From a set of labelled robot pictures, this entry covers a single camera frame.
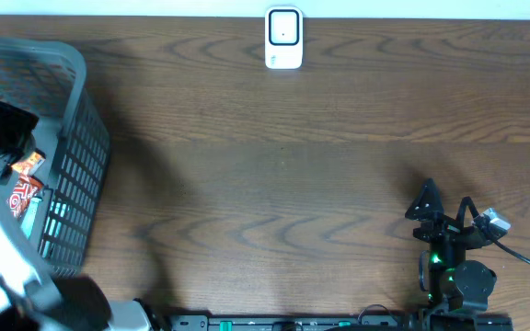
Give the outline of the teal snack packet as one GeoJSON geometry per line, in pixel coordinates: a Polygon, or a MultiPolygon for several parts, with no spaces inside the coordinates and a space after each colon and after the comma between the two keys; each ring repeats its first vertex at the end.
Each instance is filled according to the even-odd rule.
{"type": "Polygon", "coordinates": [[[39,212],[42,203],[42,198],[33,198],[23,213],[20,229],[27,238],[35,237],[41,230],[42,224],[39,212]]]}

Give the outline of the red TOP chocolate bar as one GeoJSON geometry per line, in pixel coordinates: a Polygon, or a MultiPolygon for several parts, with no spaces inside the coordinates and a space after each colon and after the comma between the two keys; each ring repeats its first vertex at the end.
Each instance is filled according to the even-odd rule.
{"type": "Polygon", "coordinates": [[[44,154],[36,150],[24,161],[16,162],[11,166],[12,170],[19,174],[19,178],[7,200],[7,205],[16,219],[20,218],[29,206],[30,200],[44,187],[44,184],[34,175],[45,161],[44,154]]]}

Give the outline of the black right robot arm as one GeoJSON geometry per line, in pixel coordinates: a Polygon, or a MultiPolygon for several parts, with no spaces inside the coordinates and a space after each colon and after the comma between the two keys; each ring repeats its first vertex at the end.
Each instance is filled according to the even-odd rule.
{"type": "Polygon", "coordinates": [[[439,189],[425,180],[405,217],[420,226],[413,236],[429,245],[419,258],[419,283],[431,309],[446,314],[478,314],[488,309],[496,274],[467,259],[467,251],[491,245],[490,219],[478,212],[470,197],[462,198],[457,215],[445,214],[439,189]]]}

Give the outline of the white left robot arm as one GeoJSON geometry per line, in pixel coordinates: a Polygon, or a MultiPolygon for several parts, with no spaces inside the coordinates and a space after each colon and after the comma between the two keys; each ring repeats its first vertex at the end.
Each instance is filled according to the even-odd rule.
{"type": "MultiPolygon", "coordinates": [[[[34,151],[35,115],[0,101],[0,187],[34,151]]],[[[57,278],[0,189],[0,330],[160,330],[138,300],[109,302],[89,277],[57,278]]]]}

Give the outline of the grey plastic basket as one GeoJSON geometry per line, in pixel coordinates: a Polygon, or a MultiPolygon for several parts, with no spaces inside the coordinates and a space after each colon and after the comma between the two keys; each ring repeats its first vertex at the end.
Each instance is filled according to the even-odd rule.
{"type": "Polygon", "coordinates": [[[74,47],[0,37],[0,101],[38,116],[33,137],[45,157],[29,240],[59,276],[81,270],[109,163],[109,133],[85,82],[74,47]]]}

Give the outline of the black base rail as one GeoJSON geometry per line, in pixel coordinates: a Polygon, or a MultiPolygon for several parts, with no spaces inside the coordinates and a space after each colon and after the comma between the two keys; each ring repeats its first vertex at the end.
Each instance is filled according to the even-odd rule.
{"type": "Polygon", "coordinates": [[[435,316],[431,322],[420,322],[414,317],[387,314],[352,316],[277,316],[277,317],[210,317],[199,314],[171,315],[167,318],[172,331],[513,331],[508,317],[486,316],[474,321],[462,318],[435,316]]]}

